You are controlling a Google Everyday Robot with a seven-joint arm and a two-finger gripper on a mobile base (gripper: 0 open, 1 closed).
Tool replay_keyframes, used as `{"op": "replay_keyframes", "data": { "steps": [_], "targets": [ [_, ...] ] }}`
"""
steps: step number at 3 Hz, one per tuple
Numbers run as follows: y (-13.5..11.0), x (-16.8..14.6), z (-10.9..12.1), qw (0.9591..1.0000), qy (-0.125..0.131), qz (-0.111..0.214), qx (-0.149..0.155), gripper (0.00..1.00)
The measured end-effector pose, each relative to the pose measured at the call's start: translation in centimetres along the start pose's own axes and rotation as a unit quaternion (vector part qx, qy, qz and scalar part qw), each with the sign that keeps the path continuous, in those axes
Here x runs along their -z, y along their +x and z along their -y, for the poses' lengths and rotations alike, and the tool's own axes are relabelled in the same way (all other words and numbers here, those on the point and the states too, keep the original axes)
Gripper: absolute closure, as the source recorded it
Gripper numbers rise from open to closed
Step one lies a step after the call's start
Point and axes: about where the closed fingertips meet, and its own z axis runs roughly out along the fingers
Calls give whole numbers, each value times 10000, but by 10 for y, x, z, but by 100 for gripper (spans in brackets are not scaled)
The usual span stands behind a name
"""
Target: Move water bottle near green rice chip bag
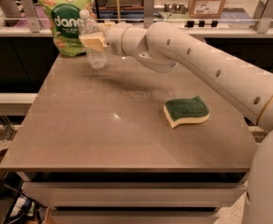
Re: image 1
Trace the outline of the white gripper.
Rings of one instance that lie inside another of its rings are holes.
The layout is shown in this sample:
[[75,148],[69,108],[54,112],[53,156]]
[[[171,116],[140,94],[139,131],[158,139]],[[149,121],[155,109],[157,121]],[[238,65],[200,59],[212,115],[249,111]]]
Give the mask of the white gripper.
[[87,49],[104,51],[108,48],[112,54],[124,56],[122,40],[126,30],[130,27],[132,27],[130,23],[100,22],[98,28],[101,32],[105,32],[105,36],[102,33],[79,35],[79,41]]

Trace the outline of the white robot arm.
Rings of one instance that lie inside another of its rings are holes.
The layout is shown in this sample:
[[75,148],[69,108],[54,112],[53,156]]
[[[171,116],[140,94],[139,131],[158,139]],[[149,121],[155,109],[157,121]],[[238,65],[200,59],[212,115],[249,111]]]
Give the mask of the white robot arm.
[[180,28],[156,22],[79,25],[79,40],[91,49],[132,56],[157,72],[177,63],[205,81],[244,117],[267,132],[251,164],[243,224],[273,224],[273,74],[193,38]]

